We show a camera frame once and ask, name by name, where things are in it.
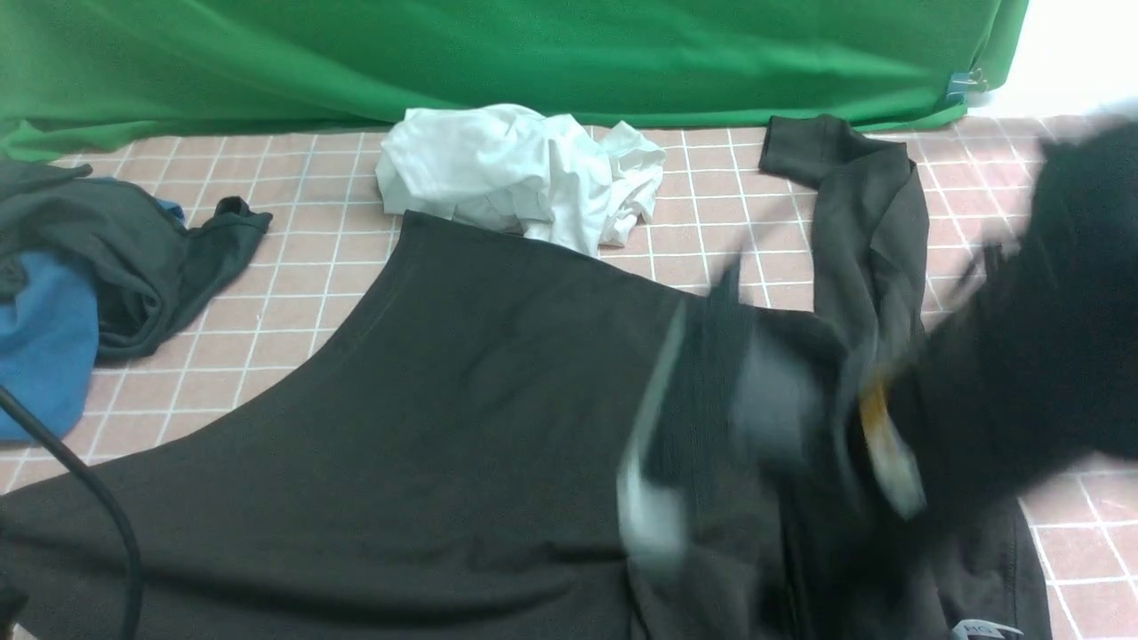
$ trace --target crumpled white t-shirt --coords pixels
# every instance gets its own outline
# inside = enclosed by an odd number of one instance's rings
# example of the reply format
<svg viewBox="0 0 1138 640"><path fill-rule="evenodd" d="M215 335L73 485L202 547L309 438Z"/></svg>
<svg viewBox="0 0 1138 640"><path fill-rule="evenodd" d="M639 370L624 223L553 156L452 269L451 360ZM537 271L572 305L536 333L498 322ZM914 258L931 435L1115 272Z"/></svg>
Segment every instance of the crumpled white t-shirt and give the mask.
<svg viewBox="0 0 1138 640"><path fill-rule="evenodd" d="M517 105L407 109L376 166L387 213L521 231L587 255L651 222L665 151L624 122L595 141L570 115Z"/></svg>

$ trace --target blue cloth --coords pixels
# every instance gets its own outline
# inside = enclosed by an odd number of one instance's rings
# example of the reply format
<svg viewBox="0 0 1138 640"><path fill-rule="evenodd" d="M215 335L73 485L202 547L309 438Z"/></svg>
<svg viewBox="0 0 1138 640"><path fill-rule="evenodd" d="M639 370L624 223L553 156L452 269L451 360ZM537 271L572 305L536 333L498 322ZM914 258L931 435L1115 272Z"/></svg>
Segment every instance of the blue cloth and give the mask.
<svg viewBox="0 0 1138 640"><path fill-rule="evenodd" d="M99 346L99 310L86 263L51 252L19 261L27 286L0 305L0 384L59 437L83 416ZM0 440L32 438L0 411Z"/></svg>

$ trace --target green cloth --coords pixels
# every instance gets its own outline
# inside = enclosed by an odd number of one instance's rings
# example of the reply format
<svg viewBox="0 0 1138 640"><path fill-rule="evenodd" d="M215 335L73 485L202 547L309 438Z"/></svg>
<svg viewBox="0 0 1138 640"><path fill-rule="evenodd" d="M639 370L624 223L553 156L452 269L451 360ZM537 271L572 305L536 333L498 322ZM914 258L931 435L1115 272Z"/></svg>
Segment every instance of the green cloth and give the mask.
<svg viewBox="0 0 1138 640"><path fill-rule="evenodd" d="M1004 82L1026 2L7 0L0 154L494 102L641 128L941 125L964 113L949 74Z"/></svg>

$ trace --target white wall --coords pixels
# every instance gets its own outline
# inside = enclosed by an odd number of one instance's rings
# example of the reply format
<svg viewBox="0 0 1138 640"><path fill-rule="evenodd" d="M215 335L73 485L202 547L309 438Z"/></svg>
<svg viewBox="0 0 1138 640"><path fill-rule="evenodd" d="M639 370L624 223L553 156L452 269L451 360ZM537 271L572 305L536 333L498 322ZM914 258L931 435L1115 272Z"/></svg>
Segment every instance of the white wall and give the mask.
<svg viewBox="0 0 1138 640"><path fill-rule="evenodd" d="M1138 102L1138 2L1030 0L1007 83L972 96L970 113L1075 115Z"/></svg>

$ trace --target black cable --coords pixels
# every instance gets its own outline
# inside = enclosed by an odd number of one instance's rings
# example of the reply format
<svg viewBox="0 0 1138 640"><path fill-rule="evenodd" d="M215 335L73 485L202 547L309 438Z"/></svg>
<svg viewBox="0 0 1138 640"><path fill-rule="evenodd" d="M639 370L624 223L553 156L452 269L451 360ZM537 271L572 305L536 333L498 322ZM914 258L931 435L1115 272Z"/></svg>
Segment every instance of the black cable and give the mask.
<svg viewBox="0 0 1138 640"><path fill-rule="evenodd" d="M83 463L67 446L55 436L48 427L39 420L26 407L20 404L11 393L0 385L0 409L3 409L13 420L16 421L28 435L43 445L56 460L80 479L115 520L118 535L123 539L123 547L126 548L126 607L123 612L123 625L118 637L122 640L133 640L139 626L139 615L142 612L142 558L139 553L139 543L134 539L134 531L131 522L118 506L118 501L110 494L107 485L102 484L90 467Z"/></svg>

